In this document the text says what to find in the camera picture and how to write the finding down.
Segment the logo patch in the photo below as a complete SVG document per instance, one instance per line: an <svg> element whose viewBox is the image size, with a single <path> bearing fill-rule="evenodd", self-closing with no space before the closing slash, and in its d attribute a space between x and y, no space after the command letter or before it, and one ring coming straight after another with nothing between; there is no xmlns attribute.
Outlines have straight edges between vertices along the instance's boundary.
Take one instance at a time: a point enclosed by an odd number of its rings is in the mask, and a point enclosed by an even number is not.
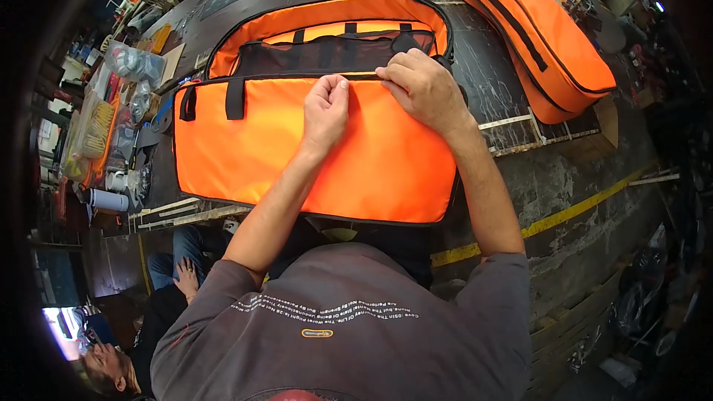
<svg viewBox="0 0 713 401"><path fill-rule="evenodd" d="M330 338L334 334L332 330L310 330L305 328L302 331L302 336L305 338Z"/></svg>

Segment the black mesh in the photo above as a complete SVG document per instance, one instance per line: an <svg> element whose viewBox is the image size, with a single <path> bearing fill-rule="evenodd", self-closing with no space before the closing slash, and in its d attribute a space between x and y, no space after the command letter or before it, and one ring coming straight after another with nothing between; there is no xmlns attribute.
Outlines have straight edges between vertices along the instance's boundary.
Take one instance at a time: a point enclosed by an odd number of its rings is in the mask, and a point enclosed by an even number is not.
<svg viewBox="0 0 713 401"><path fill-rule="evenodd" d="M385 67L398 51L394 40L413 40L414 47L431 51L434 36L428 31L387 31L321 36L303 43L248 42L240 48L235 76L280 73L373 72Z"/></svg>

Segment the dark work table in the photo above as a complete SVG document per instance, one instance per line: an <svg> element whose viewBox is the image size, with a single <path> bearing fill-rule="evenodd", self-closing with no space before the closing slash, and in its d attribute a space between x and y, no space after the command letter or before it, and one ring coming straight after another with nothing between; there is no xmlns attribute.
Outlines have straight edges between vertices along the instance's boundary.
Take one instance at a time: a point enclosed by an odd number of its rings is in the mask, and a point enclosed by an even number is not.
<svg viewBox="0 0 713 401"><path fill-rule="evenodd" d="M195 71L196 57L213 49L237 22L272 8L317 0L237 0L201 20L202 8L209 1L184 0L145 33L151 35L168 23L174 31L164 52L185 42L175 77L184 77ZM494 126L483 129L494 156L514 154L600 132L592 108L566 125L547 125L528 118L528 101L498 33L488 25L485 18L462 0L433 1L446 11L453 24L453 75L466 90L471 113L479 124ZM504 122L512 118L516 121ZM146 207L156 208L184 198L178 190L172 143L166 137L153 151L152 189Z"/></svg>

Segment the orange bag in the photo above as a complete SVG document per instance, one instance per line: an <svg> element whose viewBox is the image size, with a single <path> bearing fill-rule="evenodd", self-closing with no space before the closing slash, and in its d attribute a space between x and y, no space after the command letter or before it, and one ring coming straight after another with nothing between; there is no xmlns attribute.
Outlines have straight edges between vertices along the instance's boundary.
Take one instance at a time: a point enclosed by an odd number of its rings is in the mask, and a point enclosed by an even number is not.
<svg viewBox="0 0 713 401"><path fill-rule="evenodd" d="M609 67L557 0L465 0L505 39L530 106L571 120L616 88Z"/></svg>
<svg viewBox="0 0 713 401"><path fill-rule="evenodd" d="M449 206L456 165L445 141L398 105L374 69L420 48L448 64L450 22L427 0L325 0L236 25L208 77L174 95L182 192L256 204L297 151L304 98L322 75L350 81L349 122L302 211L430 224Z"/></svg>

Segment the woman's hand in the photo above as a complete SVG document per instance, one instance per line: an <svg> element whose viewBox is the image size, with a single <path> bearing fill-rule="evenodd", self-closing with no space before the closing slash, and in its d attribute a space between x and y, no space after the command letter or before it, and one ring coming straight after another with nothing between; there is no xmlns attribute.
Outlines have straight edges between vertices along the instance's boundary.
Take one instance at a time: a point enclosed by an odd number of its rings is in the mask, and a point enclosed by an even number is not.
<svg viewBox="0 0 713 401"><path fill-rule="evenodd" d="M185 294L188 303L191 303L198 292L198 275L195 273L195 267L190 259L181 257L180 263L176 262L176 271L178 280L174 279L173 283Z"/></svg>
<svg viewBox="0 0 713 401"><path fill-rule="evenodd" d="M305 97L302 149L324 158L344 135L349 118L349 81L340 75L319 78Z"/></svg>

